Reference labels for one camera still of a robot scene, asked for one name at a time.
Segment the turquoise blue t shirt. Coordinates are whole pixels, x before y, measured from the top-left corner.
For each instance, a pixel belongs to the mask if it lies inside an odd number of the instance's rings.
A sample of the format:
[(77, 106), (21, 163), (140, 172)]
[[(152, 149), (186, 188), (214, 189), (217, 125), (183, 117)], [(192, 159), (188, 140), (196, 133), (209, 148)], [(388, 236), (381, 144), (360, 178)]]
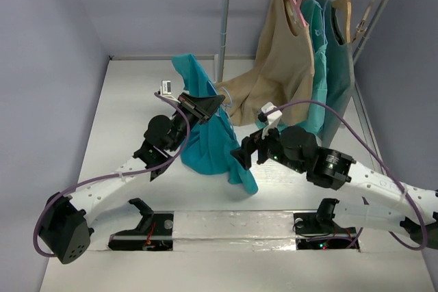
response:
[[(174, 69), (181, 75), (184, 90), (191, 96), (216, 96), (213, 82), (193, 54), (172, 58)], [(228, 174), (233, 185), (242, 185), (248, 194), (256, 194), (258, 186), (251, 172), (246, 171), (230, 152), (239, 146), (229, 116), (220, 108), (205, 124), (192, 128), (188, 145), (181, 154), (184, 165), (199, 174)]]

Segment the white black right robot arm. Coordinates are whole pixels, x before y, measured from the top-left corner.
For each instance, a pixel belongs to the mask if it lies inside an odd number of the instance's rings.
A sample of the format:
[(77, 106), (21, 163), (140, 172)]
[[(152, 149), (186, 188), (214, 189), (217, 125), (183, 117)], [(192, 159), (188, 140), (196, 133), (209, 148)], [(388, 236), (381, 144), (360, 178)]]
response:
[(395, 182), (350, 155), (318, 146), (315, 136), (300, 127), (256, 131), (242, 140), (231, 155), (245, 169), (251, 156), (257, 163), (271, 159), (306, 176), (317, 187), (356, 194), (366, 204), (351, 205), (335, 198), (321, 201), (316, 226), (324, 232), (339, 227), (368, 227), (409, 237), (427, 248), (437, 248), (437, 192)]

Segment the light blue wire hanger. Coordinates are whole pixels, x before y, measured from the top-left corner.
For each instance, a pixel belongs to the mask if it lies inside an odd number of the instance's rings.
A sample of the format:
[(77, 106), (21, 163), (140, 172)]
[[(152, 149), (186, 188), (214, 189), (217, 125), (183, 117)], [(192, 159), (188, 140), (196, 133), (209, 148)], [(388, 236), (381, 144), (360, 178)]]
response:
[(233, 106), (233, 100), (231, 95), (229, 94), (229, 91), (225, 87), (220, 87), (220, 89), (225, 93), (225, 100), (222, 102), (220, 109), (216, 112), (216, 116), (221, 121), (222, 126), (224, 127), (229, 137), (232, 140), (236, 140), (237, 136), (231, 122), (231, 117), (228, 113), (228, 110)]

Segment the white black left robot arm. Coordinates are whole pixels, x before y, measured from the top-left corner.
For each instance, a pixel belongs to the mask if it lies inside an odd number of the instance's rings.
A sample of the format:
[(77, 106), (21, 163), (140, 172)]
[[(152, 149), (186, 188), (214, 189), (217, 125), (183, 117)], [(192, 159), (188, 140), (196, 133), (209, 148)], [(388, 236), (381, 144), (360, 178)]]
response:
[(89, 178), (47, 200), (32, 237), (39, 255), (65, 265), (76, 261), (90, 246), (96, 218), (126, 201), (138, 188), (139, 175), (148, 174), (151, 181), (162, 175), (188, 145), (192, 129), (208, 123), (225, 99), (185, 92), (173, 101), (159, 93), (155, 96), (173, 107), (174, 114), (152, 117), (141, 146), (116, 171)]

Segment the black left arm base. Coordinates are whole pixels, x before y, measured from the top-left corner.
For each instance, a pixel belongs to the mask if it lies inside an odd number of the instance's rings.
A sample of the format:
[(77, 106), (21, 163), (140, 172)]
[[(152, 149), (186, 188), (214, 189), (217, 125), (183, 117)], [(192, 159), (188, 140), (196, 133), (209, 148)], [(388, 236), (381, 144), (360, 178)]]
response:
[(155, 212), (140, 198), (129, 200), (141, 215), (137, 226), (110, 236), (108, 248), (112, 251), (172, 251), (174, 215), (171, 212)]

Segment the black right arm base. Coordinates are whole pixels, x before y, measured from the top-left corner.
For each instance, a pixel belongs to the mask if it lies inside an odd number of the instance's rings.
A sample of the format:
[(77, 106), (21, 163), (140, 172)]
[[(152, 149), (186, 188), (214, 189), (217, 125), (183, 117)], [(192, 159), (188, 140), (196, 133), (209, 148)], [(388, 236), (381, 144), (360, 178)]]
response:
[(315, 211), (294, 214), (297, 250), (360, 250), (358, 230), (334, 222), (339, 200), (325, 198)]

